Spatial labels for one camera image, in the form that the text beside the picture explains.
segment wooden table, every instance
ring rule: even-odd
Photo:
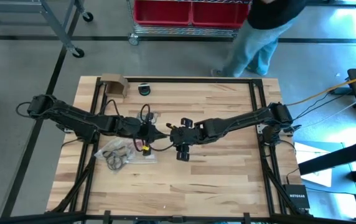
[[[90,110],[95,82],[96,77],[81,77],[74,106]],[[267,104],[281,101],[277,79],[265,78],[263,84]],[[169,133],[166,123],[178,126],[183,117],[196,122],[252,111],[249,85],[242,83],[151,83],[151,91],[149,96],[141,96],[138,83],[130,83],[127,97],[115,100],[123,116],[133,117],[149,103],[152,111],[160,114],[156,126],[164,133]],[[105,114],[115,114],[113,106],[107,107]],[[65,141],[75,138],[67,134]],[[100,148],[113,138],[102,136]],[[168,145],[168,139],[153,144],[155,148]],[[47,210],[56,207],[73,185],[81,148],[81,142],[63,147]],[[177,161],[174,148],[153,153],[157,164],[128,164],[118,173],[97,161],[87,214],[102,215],[110,210],[113,215],[242,217],[248,212],[251,217],[269,217],[255,127],[228,133],[212,144],[192,146],[189,162]],[[282,143],[276,146],[276,153],[285,182],[285,176],[298,168],[294,150]],[[289,177],[292,184],[301,183],[298,171]],[[277,193],[271,186],[278,213]]]

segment blue jeans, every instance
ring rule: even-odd
[[[240,77],[246,67],[259,75],[266,75],[271,57],[278,46],[278,37],[292,26],[294,20],[269,30],[254,29],[245,21],[233,42],[222,75]]]

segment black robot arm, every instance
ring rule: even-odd
[[[263,143],[276,144],[279,141],[279,132],[288,128],[293,119],[286,106],[281,103],[272,103],[268,107],[245,113],[227,119],[212,118],[199,121],[192,128],[192,121],[182,118],[182,127],[171,126],[170,140],[177,149],[177,159],[189,160],[189,146],[194,144],[208,144],[224,137],[230,131],[247,128],[257,124],[266,124],[262,130]]]
[[[149,144],[167,137],[157,131],[154,125],[144,124],[136,118],[92,114],[57,100],[52,95],[33,97],[27,113],[31,118],[51,119],[58,123],[59,127],[71,129],[78,138],[87,143],[97,141],[95,133],[140,139]]]
[[[51,119],[62,128],[73,130],[78,138],[88,143],[97,141],[95,133],[140,139],[147,146],[155,140],[168,137],[151,124],[149,117],[145,121],[140,121],[119,115],[92,114],[57,100],[52,95],[33,97],[27,112],[31,118]],[[194,125],[191,120],[182,118],[183,126],[175,127],[171,124],[167,126],[172,129],[169,137],[172,145],[177,149],[177,159],[188,161],[191,145],[215,142],[230,131],[256,124],[266,124],[262,138],[265,144],[271,145],[278,142],[280,130],[290,127],[292,123],[293,119],[287,107],[281,103],[272,103],[268,107],[232,118],[206,119]]]

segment metal cart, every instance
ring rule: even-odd
[[[82,58],[84,57],[84,51],[72,44],[72,40],[66,32],[66,26],[74,6],[78,9],[85,22],[91,22],[93,20],[92,13],[86,12],[82,0],[69,0],[69,5],[62,23],[55,17],[55,14],[45,0],[0,0],[0,12],[40,13],[47,21],[46,23],[0,21],[0,25],[51,26],[60,41],[63,42],[64,46],[66,46],[73,56]]]
[[[212,3],[240,3],[250,4],[251,0],[167,0],[180,2],[212,2]],[[133,8],[131,0],[126,0],[128,11],[130,14],[133,32],[129,34],[129,43],[138,45],[138,37],[140,34],[167,34],[167,35],[201,35],[212,37],[236,37],[238,29],[219,29],[219,28],[201,28],[201,27],[168,27],[168,26],[142,26],[134,21]]]

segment cardboard box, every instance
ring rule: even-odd
[[[125,98],[128,90],[128,80],[118,74],[103,74],[101,81],[106,83],[106,96]]]

